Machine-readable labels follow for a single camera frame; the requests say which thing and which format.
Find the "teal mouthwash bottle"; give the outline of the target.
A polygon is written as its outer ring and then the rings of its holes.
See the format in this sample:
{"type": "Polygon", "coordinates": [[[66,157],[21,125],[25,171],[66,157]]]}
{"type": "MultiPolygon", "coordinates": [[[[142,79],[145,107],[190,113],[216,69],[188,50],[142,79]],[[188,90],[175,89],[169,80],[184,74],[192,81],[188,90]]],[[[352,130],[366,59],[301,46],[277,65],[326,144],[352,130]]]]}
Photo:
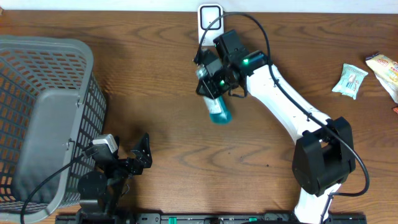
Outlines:
{"type": "MultiPolygon", "coordinates": [[[[199,84],[203,83],[203,78],[208,75],[206,68],[203,65],[197,67],[196,76],[199,80],[199,84]]],[[[215,124],[228,124],[233,120],[231,112],[227,109],[223,97],[220,96],[217,99],[211,99],[206,96],[202,96],[206,107],[209,112],[211,121],[215,124]]]]}

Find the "pale green wet wipes pack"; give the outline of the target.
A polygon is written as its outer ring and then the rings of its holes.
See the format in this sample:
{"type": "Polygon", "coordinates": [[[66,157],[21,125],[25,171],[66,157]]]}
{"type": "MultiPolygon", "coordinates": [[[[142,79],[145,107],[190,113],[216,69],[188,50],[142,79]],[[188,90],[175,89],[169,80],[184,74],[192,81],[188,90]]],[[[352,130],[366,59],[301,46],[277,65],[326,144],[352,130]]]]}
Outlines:
{"type": "Polygon", "coordinates": [[[368,75],[368,72],[347,63],[343,64],[341,78],[339,82],[332,88],[332,92],[341,93],[342,95],[356,99],[359,88],[368,75]]]}

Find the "yellow chips bag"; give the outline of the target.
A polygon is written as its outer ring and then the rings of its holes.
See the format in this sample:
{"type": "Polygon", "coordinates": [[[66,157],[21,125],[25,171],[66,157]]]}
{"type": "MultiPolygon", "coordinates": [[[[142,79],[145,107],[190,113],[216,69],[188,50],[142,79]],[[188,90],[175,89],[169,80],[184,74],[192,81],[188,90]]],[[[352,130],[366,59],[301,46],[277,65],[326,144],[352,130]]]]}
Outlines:
{"type": "Polygon", "coordinates": [[[393,101],[397,103],[397,62],[383,54],[366,57],[365,62],[393,101]]]}

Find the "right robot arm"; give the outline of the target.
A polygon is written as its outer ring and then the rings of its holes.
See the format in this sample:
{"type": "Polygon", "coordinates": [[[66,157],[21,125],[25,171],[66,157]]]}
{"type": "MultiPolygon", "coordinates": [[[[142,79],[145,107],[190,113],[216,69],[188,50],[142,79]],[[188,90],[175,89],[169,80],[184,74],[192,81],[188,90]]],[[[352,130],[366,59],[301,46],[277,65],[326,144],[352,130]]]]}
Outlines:
{"type": "Polygon", "coordinates": [[[241,87],[283,125],[295,149],[292,172],[300,190],[294,209],[301,223],[325,223],[331,201],[356,168],[353,136],[344,118],[331,119],[308,103],[282,77],[268,56],[249,52],[235,30],[203,31],[197,64],[197,95],[211,114],[224,115],[223,95],[241,87]]]}

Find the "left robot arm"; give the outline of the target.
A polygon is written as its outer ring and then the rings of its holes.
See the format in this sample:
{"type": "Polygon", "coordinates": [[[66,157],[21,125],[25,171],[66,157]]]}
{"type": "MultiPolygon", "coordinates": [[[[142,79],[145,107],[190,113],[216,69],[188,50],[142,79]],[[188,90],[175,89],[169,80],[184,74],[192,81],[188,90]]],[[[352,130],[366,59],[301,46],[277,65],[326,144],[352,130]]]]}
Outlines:
{"type": "Polygon", "coordinates": [[[80,207],[77,223],[135,223],[134,215],[119,209],[119,199],[130,189],[127,180],[141,175],[152,166],[149,135],[145,133],[131,152],[134,158],[120,159],[119,143],[112,134],[99,135],[83,150],[83,157],[93,159],[98,170],[80,177],[80,207]]]}

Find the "white barcode scanner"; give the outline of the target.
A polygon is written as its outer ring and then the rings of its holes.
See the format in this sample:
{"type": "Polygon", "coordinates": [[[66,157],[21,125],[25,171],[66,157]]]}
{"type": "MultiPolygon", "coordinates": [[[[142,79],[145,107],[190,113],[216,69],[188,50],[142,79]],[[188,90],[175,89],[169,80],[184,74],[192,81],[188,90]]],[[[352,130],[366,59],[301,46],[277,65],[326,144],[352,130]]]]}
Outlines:
{"type": "MultiPolygon", "coordinates": [[[[201,4],[197,10],[198,18],[198,42],[201,41],[205,29],[219,16],[223,15],[224,10],[220,4],[201,4]]],[[[202,46],[214,46],[213,40],[224,33],[224,22],[220,19],[214,23],[206,33],[202,46]]]]}

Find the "grey plastic shopping basket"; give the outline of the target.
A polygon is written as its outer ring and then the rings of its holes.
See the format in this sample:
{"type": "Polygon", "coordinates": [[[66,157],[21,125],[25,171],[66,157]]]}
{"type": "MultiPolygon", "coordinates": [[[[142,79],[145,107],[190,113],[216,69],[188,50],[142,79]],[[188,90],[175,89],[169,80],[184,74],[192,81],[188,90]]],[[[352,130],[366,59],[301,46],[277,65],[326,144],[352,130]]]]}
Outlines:
{"type": "Polygon", "coordinates": [[[78,203],[95,165],[80,155],[106,114],[93,64],[76,39],[1,36],[2,221],[39,222],[78,203]]]}

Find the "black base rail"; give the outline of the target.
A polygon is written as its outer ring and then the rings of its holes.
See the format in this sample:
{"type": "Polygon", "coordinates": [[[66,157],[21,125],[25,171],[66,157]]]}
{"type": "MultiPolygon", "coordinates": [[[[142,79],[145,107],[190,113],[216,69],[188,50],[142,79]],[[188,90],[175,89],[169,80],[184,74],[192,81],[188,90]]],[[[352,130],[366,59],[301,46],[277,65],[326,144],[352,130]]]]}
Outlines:
{"type": "Polygon", "coordinates": [[[292,213],[265,213],[263,215],[161,215],[158,213],[137,213],[126,218],[103,218],[89,215],[58,215],[56,224],[74,223],[130,223],[130,224],[240,224],[275,223],[299,224],[292,213]]]}

